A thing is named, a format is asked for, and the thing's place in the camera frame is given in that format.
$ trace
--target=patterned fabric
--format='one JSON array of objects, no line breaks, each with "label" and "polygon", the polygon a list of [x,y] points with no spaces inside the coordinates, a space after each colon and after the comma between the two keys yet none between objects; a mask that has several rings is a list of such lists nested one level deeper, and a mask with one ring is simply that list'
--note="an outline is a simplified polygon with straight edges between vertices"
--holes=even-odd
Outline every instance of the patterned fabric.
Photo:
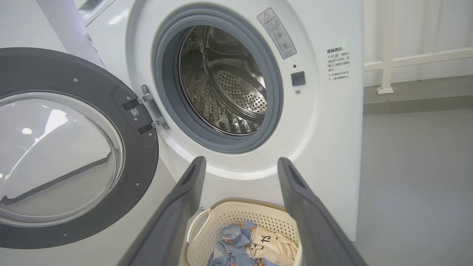
[{"label": "patterned fabric", "polygon": [[220,241],[215,245],[207,266],[277,266],[265,258],[251,259],[246,250],[251,246],[253,222],[231,224],[220,230]]}]

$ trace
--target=white railing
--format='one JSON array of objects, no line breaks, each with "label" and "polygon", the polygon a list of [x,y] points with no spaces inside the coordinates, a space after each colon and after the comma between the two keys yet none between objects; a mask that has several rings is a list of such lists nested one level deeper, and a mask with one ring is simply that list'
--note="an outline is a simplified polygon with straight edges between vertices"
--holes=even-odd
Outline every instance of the white railing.
[{"label": "white railing", "polygon": [[383,71],[383,81],[381,86],[377,88],[378,94],[394,93],[391,88],[392,68],[473,57],[473,47],[470,47],[393,58],[394,1],[395,0],[385,0],[383,60],[365,63],[364,66],[364,72],[374,70]]}]

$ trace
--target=plastic basket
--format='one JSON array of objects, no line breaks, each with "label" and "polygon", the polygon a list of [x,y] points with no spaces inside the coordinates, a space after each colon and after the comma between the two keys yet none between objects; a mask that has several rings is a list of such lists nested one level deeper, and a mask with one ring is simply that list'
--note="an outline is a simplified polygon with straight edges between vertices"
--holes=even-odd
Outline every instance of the plastic basket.
[{"label": "plastic basket", "polygon": [[[196,228],[200,219],[206,219],[201,228]],[[253,221],[273,233],[279,233],[298,246],[294,266],[302,264],[302,245],[296,221],[283,207],[261,201],[229,198],[215,203],[200,213],[192,222],[184,246],[185,266],[206,266],[222,227],[235,222]],[[193,239],[193,232],[198,230]]]}]

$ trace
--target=warning label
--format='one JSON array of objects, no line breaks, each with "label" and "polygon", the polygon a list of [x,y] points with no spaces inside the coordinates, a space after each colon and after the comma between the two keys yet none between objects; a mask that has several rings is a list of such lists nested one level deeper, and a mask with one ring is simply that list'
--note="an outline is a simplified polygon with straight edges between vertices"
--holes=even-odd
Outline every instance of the warning label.
[{"label": "warning label", "polygon": [[271,8],[258,15],[258,20],[271,36],[283,59],[297,53],[289,34]]}]

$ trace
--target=warning sticker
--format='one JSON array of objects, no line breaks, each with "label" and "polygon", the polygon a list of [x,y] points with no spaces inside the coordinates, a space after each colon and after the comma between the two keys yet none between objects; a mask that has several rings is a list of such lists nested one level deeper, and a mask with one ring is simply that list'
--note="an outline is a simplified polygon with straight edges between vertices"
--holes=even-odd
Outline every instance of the warning sticker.
[{"label": "warning sticker", "polygon": [[327,49],[328,80],[343,80],[350,78],[350,52],[344,47]]},{"label": "warning sticker", "polygon": [[297,53],[289,34],[271,8],[258,15],[258,20],[271,36],[283,59]]}]

